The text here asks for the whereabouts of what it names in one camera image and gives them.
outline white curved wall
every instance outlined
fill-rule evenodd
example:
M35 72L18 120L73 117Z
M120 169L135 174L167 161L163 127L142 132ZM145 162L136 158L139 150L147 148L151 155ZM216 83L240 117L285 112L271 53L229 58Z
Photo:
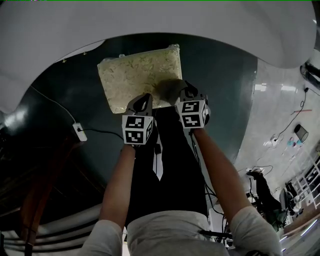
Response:
M128 34L196 35L277 67L297 67L315 45L313 20L311 2L300 1L5 2L0 6L0 110L12 112L55 61L91 43Z

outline cable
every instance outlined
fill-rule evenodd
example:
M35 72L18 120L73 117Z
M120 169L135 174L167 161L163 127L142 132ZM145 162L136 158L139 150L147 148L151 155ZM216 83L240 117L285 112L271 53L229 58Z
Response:
M206 195L208 195L208 197L209 197L211 207L212 207L212 209L214 210L214 212L216 212L217 214L224 215L223 213L218 212L218 211L214 208L214 204L212 203L212 200L211 200L210 195L213 195L213 196L215 196L215 197L217 197L217 196L216 196L216 194L213 192L213 190L208 186L208 184L206 183L205 177L204 177L204 175L203 175L203 173L202 173L201 162L200 162L200 158L199 158L198 151L197 151L197 148L196 148L196 143L195 143L194 139L192 138L192 134L189 133L189 135L190 135L190 139L191 139L191 145L192 145L194 157L195 157L196 161L197 161L198 164L199 164L200 172L201 172L201 174L202 174L203 181L204 181L204 187L205 187L205 190L206 190Z
M225 225L224 225L223 233L226 233L227 224L228 224L228 221L227 221L227 218L226 218L226 219L225 219ZM223 244L226 245L226 238L223 239Z
M205 193L205 194L208 196L211 195L211 196L217 197L216 194L213 194L213 193Z
M254 202L254 195L252 194L252 182L251 182L251 178L249 178L250 180L250 195L251 195L251 204Z
M69 116L73 119L73 121L76 123L75 118L73 117L73 115L68 111L68 109L66 109L64 106L62 106L60 103L56 102L53 99L50 99L49 97L47 97L46 95L44 95L43 93L41 93L40 91L38 91L36 88L34 88L32 85L30 86L32 89L34 89L38 94L42 95L43 97L45 97L47 100L57 104L58 106L60 106L61 108L63 108L68 114Z
M124 140L124 138L122 138L119 134L117 134L116 132L113 132L113 131L97 130L97 129L91 129L91 128L83 129L83 130L78 129L78 132L83 132L83 131L93 131L93 132L102 133L102 134L113 134L113 135L118 136L121 140Z
M320 95L318 93L316 93L314 90L312 90L311 88L308 88L310 91L313 91L316 95L318 95L320 97Z
M40 91L38 91L36 88L34 88L32 85L30 86L32 89L34 89L38 94L42 95L43 97L45 97L47 100L57 104L59 107L63 108L68 114L69 116L73 119L73 121L76 123L76 120L75 118L73 117L73 115L69 112L69 110L67 110L64 106L62 106L60 103L56 102L55 100L47 97L46 95L44 95L43 93L41 93ZM78 129L78 132L82 132L82 131L94 131L94 132L97 132L97 133L103 133L103 134L113 134L113 135L116 135L118 136L121 140L124 140L124 138L122 138L119 134L113 132L113 131L106 131L106 130L98 130L98 129L83 129L83 130L80 130Z
M281 135L286 129L288 129L288 127L291 125L291 123L296 119L296 117L297 117L297 116L300 114L300 112L304 109L304 106L305 106L305 103L306 103L307 91L308 91L308 90L309 90L308 87L304 89L304 100L302 100L302 101L300 102L300 107L301 107L300 111L295 115L295 117L291 120L291 122L287 125L287 127L286 127L282 132L279 133L278 137L275 139L276 141L279 139L280 135Z
M264 165L264 166L257 166L257 165L255 165L254 167L252 167L252 171L254 170L254 168L255 167L259 167L259 168L263 168L263 167L271 167L271 169L270 169L270 171L268 171L268 173L266 173L265 175L263 175L263 176L266 176L266 175L268 175L272 170L273 170L273 166L272 165Z
M248 167L245 167L245 168L242 168L242 169L240 169L240 170L237 170L237 172L241 172L242 170L245 170L245 169L247 169Z
M221 224L221 232L224 233L224 219L225 219L225 215L222 216L222 224ZM222 237L218 238L219 243L221 243L222 241Z

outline black cable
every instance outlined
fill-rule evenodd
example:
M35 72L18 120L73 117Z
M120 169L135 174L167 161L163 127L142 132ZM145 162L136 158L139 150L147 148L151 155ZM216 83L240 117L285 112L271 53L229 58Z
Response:
M251 204L254 202L254 195L252 194L252 182L251 182L251 178L249 178L250 180L250 195L251 195Z
M313 91L316 95L318 95L320 97L320 95L318 93L316 93L314 90L308 88L310 91Z
M241 172L242 170L245 170L245 169L247 169L248 167L245 167L245 168L242 168L242 169L240 169L240 170L237 170L237 172Z
M225 215L222 216L222 225L221 225L221 232L224 233L224 219Z
M227 219L225 219L225 225L224 225L223 233L226 233L226 231L227 231L227 224L228 224L228 221L227 221ZM223 239L223 244L226 245L226 238Z
M263 168L263 167L271 167L271 169L270 169L270 171L268 171L268 173L266 173L266 174L264 174L263 176L266 176L266 175L268 175L272 170L273 170L273 165L264 165L264 166L257 166L257 165L255 165L254 167L252 167L252 171L254 170L254 168L255 167L259 167L259 168Z
M309 90L308 87L304 89L304 100L302 100L302 101L300 102L300 107L301 107L300 111L295 115L295 117L291 120L291 122L287 125L287 127L286 127L282 132L279 133L278 137L275 139L276 141L279 139L280 135L281 135L286 129L288 129L288 127L291 125L291 123L296 119L296 117L297 117L297 116L300 114L300 112L304 109L304 106L305 106L305 103L306 103L307 91L308 91L308 90Z
M216 194L213 194L213 193L205 193L206 195L211 195L211 196L214 196L214 197L217 197Z
M203 175L203 173L202 173L201 163L200 163L200 158L199 158L198 151L197 151L197 148L196 148L196 143L194 142L194 140L193 140L193 138L192 138L192 134L190 134L190 139L191 139L191 145L192 145L193 153L194 153L194 156L195 156L196 161L197 161L198 164L199 164L200 172L201 172L201 174L202 174L203 181L204 181L204 187L205 187L205 190L206 190L206 195L208 195L208 197L209 197L211 207L212 207L212 209L214 210L214 212L216 212L217 214L224 215L223 213L218 212L218 211L214 208L214 204L212 203L212 200L211 200L210 195L213 195L213 196L215 196L215 197L217 197L217 195L213 192L213 190L212 190L212 189L208 186L208 184L206 183L205 177L204 177L204 175Z
M113 134L113 135L118 136L121 140L124 140L124 138L122 138L119 134L117 134L116 132L113 132L113 131L98 130L98 129L91 129L91 128L83 129L83 130L78 129L78 132L82 132L82 131L93 131L93 132L102 133L102 134Z
M198 151L197 151L197 148L196 148L196 143L194 141L194 139L192 138L192 134L190 134L190 139L191 139L191 145L192 145L192 149L193 149L193 154L194 154L194 157L197 161L197 163L199 164L199 168L200 168L200 171L201 171L201 174L202 174L202 177L203 177L203 180L204 180L204 186L206 187L206 189L209 189L210 192L212 193L213 196L217 197L216 193L208 186L207 182L206 182L206 179L202 173L202 168L201 168L201 162L200 162L200 158L199 158L199 155L198 155Z

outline gray shirt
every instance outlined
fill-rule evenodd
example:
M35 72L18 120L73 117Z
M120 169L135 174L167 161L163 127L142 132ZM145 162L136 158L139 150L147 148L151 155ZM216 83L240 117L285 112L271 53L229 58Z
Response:
M161 211L143 216L128 225L128 249L132 256L244 256L251 251L281 256L279 238L252 206L241 209L230 230L234 249L199 234L209 230L206 216L193 211ZM121 256L121 228L112 221L98 221L83 244L80 256Z

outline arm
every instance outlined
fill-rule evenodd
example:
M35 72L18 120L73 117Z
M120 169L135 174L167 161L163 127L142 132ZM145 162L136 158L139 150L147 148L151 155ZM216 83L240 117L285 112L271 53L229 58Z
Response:
M124 145L104 192L100 220L112 221L123 230L127 218L136 151Z
M201 150L213 189L229 223L242 209L251 206L235 167L204 129L193 132Z

